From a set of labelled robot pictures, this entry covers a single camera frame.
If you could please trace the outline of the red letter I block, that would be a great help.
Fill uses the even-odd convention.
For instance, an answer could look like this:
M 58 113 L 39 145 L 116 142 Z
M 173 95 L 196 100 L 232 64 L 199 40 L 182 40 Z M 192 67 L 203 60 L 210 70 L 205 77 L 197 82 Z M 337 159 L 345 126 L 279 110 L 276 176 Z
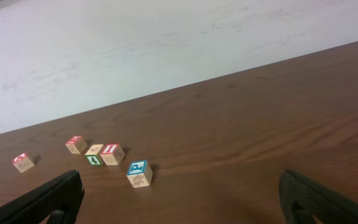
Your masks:
M 116 166 L 121 163 L 125 154 L 119 144 L 107 144 L 100 153 L 107 166 Z

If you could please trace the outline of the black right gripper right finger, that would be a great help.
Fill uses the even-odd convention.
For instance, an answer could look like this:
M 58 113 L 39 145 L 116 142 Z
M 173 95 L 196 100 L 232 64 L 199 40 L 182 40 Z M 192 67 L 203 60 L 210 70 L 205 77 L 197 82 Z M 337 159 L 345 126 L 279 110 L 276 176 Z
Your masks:
M 278 191 L 289 224 L 358 223 L 358 203 L 295 171 L 284 170 Z

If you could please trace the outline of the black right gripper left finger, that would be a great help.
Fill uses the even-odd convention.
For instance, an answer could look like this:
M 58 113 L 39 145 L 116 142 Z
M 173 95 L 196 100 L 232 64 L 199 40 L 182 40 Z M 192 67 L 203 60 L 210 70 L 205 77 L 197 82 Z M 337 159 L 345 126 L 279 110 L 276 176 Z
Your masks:
M 0 207 L 0 224 L 74 224 L 85 190 L 76 170 L 59 175 Z

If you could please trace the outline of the red letter A block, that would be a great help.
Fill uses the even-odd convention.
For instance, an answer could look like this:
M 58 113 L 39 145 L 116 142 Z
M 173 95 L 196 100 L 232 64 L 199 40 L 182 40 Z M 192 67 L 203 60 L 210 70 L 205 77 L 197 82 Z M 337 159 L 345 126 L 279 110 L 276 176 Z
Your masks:
M 23 173 L 35 166 L 34 162 L 26 152 L 23 152 L 22 154 L 19 154 L 17 157 L 13 158 L 12 164 L 20 173 Z

